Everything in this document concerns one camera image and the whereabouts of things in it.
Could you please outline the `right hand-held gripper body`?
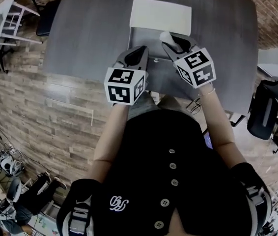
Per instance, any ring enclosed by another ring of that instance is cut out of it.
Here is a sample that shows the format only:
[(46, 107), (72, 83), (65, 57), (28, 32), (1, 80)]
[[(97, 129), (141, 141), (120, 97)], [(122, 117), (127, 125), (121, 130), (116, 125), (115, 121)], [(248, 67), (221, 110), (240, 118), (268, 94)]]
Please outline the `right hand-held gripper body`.
[(176, 60), (174, 66), (180, 77), (195, 89), (216, 79), (214, 62), (206, 48)]

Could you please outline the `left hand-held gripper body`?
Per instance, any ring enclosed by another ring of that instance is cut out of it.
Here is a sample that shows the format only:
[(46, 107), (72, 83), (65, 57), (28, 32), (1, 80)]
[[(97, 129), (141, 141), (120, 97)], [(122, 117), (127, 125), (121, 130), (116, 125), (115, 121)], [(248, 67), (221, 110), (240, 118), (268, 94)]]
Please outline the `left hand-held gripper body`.
[(107, 101), (134, 105), (146, 89), (147, 64), (130, 66), (120, 61), (107, 69), (104, 87)]

